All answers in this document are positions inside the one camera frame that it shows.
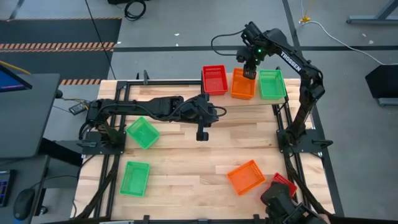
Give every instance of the desk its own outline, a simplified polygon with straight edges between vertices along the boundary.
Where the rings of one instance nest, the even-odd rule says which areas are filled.
[[[0,159],[48,154],[50,157],[80,166],[79,153],[43,138],[60,83],[60,75],[19,76],[30,83],[32,89],[0,94]]]
[[[187,99],[200,93],[199,85],[150,81],[152,84],[149,86],[133,85],[129,89],[129,99],[149,100],[170,95],[182,95]],[[286,79],[285,84],[290,110],[295,115],[299,105],[300,80]],[[117,81],[102,81],[98,98],[113,99],[116,85]],[[253,214],[265,216],[266,207],[259,200],[260,195],[276,172],[286,175],[275,135],[278,124],[270,105],[282,103],[283,100],[250,102],[231,99],[227,93],[225,96],[212,96],[210,101],[217,106],[225,106],[228,113],[207,129],[208,142],[195,140],[197,125],[164,123],[150,118],[147,119],[161,135],[150,149],[142,150],[132,139],[126,139],[126,149],[119,161],[112,220],[142,220],[144,215],[150,215],[151,220],[250,219]],[[137,118],[127,116],[127,127]],[[251,159],[257,162],[267,181],[239,197],[226,174]],[[301,159],[308,188],[328,211],[333,212],[322,161],[313,154],[302,154]],[[144,197],[119,194],[127,161],[142,161],[151,165]],[[78,214],[98,188],[102,164],[103,156],[96,156],[81,170],[75,195]],[[102,206],[101,216],[104,214],[105,206]]]
[[[14,202],[19,192],[24,189],[28,189],[40,181],[43,181],[47,167],[49,166],[50,158],[49,156],[35,156],[28,159],[22,159],[17,162],[2,165],[7,163],[6,160],[0,161],[0,170],[15,170],[15,179],[12,184],[12,189],[10,191],[10,196],[8,198],[8,204],[6,207],[0,208],[1,223],[30,223],[32,220],[35,209],[39,206],[39,198],[42,193],[43,182],[37,184],[33,189],[35,189],[35,197],[33,200],[32,210],[30,215],[23,221],[15,222],[14,218]]]

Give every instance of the computer monitor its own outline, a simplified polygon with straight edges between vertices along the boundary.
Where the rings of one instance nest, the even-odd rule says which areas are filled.
[[[0,65],[0,93],[6,91],[28,90],[32,85]]]

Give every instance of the white cable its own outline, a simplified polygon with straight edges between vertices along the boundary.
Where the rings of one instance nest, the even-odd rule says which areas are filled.
[[[318,25],[323,29],[323,31],[324,31],[330,38],[332,38],[333,40],[335,40],[335,41],[341,43],[342,45],[346,46],[347,48],[349,48],[349,49],[351,49],[351,50],[354,50],[354,51],[356,51],[356,52],[365,54],[366,56],[370,57],[371,59],[373,59],[375,62],[379,63],[380,65],[398,65],[398,63],[392,63],[392,64],[385,64],[385,63],[382,63],[382,62],[380,62],[378,59],[374,58],[372,55],[370,55],[370,54],[368,54],[368,53],[366,53],[366,52],[363,52],[362,50],[358,50],[358,49],[355,49],[355,48],[350,47],[349,45],[346,45],[345,43],[343,43],[342,41],[340,41],[340,40],[337,39],[336,37],[333,37],[332,35],[330,35],[330,34],[328,33],[328,31],[326,31],[326,29],[322,26],[322,24],[320,24],[320,23],[317,22],[317,21],[309,21],[309,22],[303,23],[302,25],[304,26],[304,25],[309,24],[309,23],[318,24]]]
[[[301,14],[304,17],[304,7],[303,7],[303,0],[301,0]]]

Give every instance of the computer mouse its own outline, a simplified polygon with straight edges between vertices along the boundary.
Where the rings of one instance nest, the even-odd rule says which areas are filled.
[[[35,197],[34,189],[25,189],[19,192],[14,202],[14,217],[18,220],[24,220],[32,210],[33,199]]]

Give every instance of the black desk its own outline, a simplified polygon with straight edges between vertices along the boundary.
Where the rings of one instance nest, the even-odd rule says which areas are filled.
[[[14,218],[14,201],[19,195],[21,190],[27,189],[40,181],[43,181],[47,167],[49,166],[50,158],[49,156],[35,156],[28,159],[22,159],[17,162],[10,164],[5,164],[10,160],[0,161],[0,170],[15,170],[15,178],[12,184],[12,189],[10,191],[10,196],[8,198],[8,203],[6,207],[0,208],[0,219],[1,223],[30,223],[32,220],[35,209],[39,205],[40,194],[42,192],[43,183],[37,184],[33,189],[35,189],[35,198],[33,201],[32,211],[29,217],[23,221],[16,220]]]
[[[54,171],[49,168],[50,158],[77,167],[82,162],[80,153],[43,138],[60,75],[32,74],[20,77],[32,85],[31,90],[0,93],[0,170],[17,171],[7,207],[0,208],[0,223],[18,223],[12,212],[15,199],[21,190],[43,181],[47,171]],[[12,160],[7,158],[21,160],[2,166]],[[34,189],[36,195],[30,216],[20,223],[30,223],[36,209],[41,208],[45,194],[43,183]]]
[[[0,93],[0,158],[31,157],[38,153],[47,125],[59,74],[19,75],[31,90]]]

